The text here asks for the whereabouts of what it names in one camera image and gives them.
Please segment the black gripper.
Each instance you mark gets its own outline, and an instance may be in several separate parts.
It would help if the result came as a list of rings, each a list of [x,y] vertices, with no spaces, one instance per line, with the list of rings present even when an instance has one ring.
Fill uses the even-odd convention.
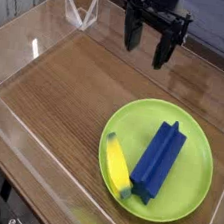
[[[124,42],[127,51],[132,51],[139,45],[142,18],[157,29],[177,25],[178,27],[174,29],[176,43],[181,45],[185,41],[185,35],[193,17],[183,8],[180,0],[127,0],[126,5]],[[162,34],[152,61],[155,70],[160,69],[164,63],[169,61],[176,47],[175,38],[171,30],[166,30]]]

